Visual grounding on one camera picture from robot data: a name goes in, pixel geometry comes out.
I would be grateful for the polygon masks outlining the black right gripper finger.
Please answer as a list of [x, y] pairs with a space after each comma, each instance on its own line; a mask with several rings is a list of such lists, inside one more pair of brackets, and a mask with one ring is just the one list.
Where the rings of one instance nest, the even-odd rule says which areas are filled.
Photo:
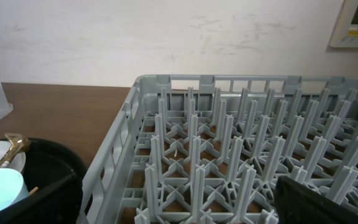
[[279, 224], [358, 224], [358, 214], [281, 176], [273, 192]]

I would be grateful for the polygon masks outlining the wooden chopstick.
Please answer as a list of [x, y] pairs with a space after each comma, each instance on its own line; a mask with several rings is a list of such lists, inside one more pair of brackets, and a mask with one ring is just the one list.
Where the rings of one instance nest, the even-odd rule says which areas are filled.
[[29, 195], [33, 195], [34, 193], [36, 193], [36, 191], [38, 191], [38, 187], [34, 187], [30, 192]]

